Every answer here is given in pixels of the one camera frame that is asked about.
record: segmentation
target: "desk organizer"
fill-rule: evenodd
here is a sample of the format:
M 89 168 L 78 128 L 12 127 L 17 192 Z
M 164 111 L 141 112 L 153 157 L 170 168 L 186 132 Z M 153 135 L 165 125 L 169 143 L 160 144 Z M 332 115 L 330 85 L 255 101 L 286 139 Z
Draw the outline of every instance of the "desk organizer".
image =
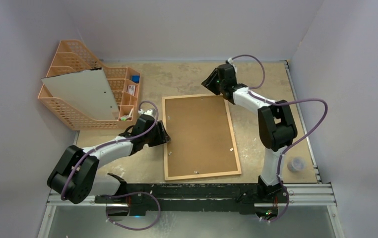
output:
M 92 119 L 61 98 L 53 97 L 43 84 L 38 99 L 72 130 L 116 129 L 134 125 L 138 119 L 141 74 L 130 67 L 107 67 L 79 40 L 62 40 L 46 77 L 101 67 L 119 109 L 119 120 Z M 139 83 L 132 82 L 139 77 Z M 128 93 L 128 86 L 133 89 Z M 133 110 L 132 117 L 120 120 Z

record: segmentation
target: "white wall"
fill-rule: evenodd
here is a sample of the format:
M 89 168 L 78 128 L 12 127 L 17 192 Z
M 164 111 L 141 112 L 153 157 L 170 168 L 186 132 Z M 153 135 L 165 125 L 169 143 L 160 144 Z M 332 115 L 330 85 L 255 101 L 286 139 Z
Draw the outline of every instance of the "white wall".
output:
M 0 0 L 0 238 L 36 237 L 46 179 L 73 140 L 37 100 L 58 40 L 79 37 L 58 0 Z
M 291 73 L 299 98 L 329 104 L 312 147 L 346 236 L 378 237 L 378 0 L 325 0 Z M 322 107 L 301 108 L 311 128 Z
M 105 60 L 290 59 L 323 0 L 64 0 Z

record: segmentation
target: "corkboard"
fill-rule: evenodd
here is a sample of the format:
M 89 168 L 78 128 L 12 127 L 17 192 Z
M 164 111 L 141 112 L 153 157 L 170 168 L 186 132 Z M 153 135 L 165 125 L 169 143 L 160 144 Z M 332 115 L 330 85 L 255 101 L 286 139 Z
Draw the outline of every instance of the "corkboard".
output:
M 240 175 L 228 103 L 221 96 L 163 97 L 165 180 Z

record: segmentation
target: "white board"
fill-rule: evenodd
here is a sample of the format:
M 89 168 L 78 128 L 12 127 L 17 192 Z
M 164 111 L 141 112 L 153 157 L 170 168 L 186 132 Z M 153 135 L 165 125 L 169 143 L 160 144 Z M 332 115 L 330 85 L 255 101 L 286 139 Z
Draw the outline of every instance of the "white board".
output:
M 87 116 L 115 120 L 118 105 L 104 71 L 99 69 L 42 78 L 53 97 L 61 98 Z

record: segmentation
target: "beige tabletop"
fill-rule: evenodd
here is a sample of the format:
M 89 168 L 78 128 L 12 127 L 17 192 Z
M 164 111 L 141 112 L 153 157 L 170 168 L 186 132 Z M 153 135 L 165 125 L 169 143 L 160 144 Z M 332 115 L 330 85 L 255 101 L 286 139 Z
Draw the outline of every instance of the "beige tabletop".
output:
M 236 62 L 238 83 L 247 86 L 257 86 L 262 79 L 260 66 L 254 62 Z M 150 100 L 159 109 L 159 119 L 162 119 L 162 97 L 210 93 L 201 86 L 213 69 L 222 62 L 146 62 L 146 63 L 110 63 L 109 66 L 128 66 L 142 73 L 141 101 Z M 266 79 L 264 85 L 255 92 L 269 99 L 294 100 L 290 82 L 283 63 L 264 63 Z M 179 180 L 171 182 L 196 183 L 242 183 L 257 182 L 262 171 L 265 147 L 259 139 L 257 116 L 248 110 L 229 104 L 230 116 L 239 151 L 242 174 L 216 178 Z M 304 135 L 299 113 L 295 105 L 291 105 L 294 120 L 298 129 L 296 139 Z M 77 146 L 93 146 L 116 137 L 119 130 L 82 130 L 79 133 Z M 316 183 L 315 171 L 306 140 L 293 147 L 285 156 L 285 163 L 294 157 L 306 160 L 305 170 L 292 173 L 284 165 L 283 179 L 288 183 Z M 163 146 L 145 147 L 136 154 L 120 158 L 98 170 L 98 174 L 114 173 L 132 183 L 164 183 Z

